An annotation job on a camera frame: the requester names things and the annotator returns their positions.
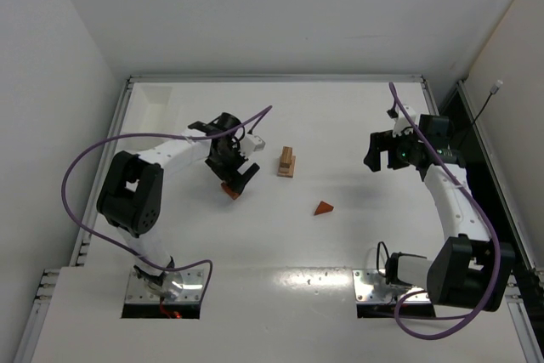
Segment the reddish-brown arch wood block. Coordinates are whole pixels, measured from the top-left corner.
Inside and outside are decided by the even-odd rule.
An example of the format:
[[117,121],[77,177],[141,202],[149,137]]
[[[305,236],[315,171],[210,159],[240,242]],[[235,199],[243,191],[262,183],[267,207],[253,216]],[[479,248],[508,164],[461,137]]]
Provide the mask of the reddish-brown arch wood block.
[[221,188],[232,200],[236,200],[240,196],[239,193],[232,190],[226,183],[222,183]]

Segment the light wood cylinder block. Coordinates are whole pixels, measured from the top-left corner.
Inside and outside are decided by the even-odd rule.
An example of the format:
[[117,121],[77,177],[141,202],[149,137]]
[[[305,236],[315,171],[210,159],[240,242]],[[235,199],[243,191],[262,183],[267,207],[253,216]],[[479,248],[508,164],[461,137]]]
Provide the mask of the light wood cylinder block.
[[284,146],[280,155],[280,162],[291,163],[292,159],[292,147]]

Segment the light wood rectangular block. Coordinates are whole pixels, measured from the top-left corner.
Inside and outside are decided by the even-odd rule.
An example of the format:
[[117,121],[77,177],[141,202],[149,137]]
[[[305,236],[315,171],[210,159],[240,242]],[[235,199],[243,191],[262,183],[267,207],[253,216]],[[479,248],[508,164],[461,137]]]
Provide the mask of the light wood rectangular block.
[[293,178],[294,176],[294,170],[295,170],[295,164],[296,164],[296,157],[295,156],[292,156],[292,159],[291,159],[291,163],[290,163],[290,167],[288,168],[288,172],[286,174],[286,176],[288,178]]

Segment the reddish-brown triangular wood block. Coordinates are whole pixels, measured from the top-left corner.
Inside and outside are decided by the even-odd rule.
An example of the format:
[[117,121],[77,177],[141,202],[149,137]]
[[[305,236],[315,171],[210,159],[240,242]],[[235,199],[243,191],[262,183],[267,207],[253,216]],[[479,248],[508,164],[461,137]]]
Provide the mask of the reddish-brown triangular wood block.
[[325,213],[330,213],[334,210],[334,206],[326,201],[321,201],[314,210],[314,216],[318,216]]

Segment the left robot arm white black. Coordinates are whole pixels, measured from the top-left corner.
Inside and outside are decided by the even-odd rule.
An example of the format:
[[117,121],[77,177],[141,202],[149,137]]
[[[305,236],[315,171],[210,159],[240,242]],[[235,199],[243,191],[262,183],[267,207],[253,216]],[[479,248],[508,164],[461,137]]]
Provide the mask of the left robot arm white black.
[[204,162],[220,179],[224,191],[236,199],[259,170],[251,154],[264,146],[263,139],[224,112],[208,123],[193,122],[178,138],[148,150],[122,150],[114,155],[97,210],[135,253],[136,275],[150,292],[174,300],[184,290],[183,276],[176,271],[156,225],[164,182],[188,166]]

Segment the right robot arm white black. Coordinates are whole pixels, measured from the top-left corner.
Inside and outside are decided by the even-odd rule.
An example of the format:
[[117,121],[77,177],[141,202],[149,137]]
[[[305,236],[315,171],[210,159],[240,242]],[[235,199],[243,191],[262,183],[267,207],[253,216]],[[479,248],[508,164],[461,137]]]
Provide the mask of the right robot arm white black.
[[378,172],[381,154],[387,152],[388,168],[413,166],[433,197],[445,243],[434,260],[392,253],[385,264],[385,281],[418,286],[427,291],[433,304],[464,309],[474,309],[489,292],[484,310],[496,311],[515,263],[515,251],[509,243],[493,243],[473,207],[466,163],[461,152],[449,146],[451,121],[415,112],[403,116],[397,110],[389,110],[388,115],[394,128],[371,134],[363,162]]

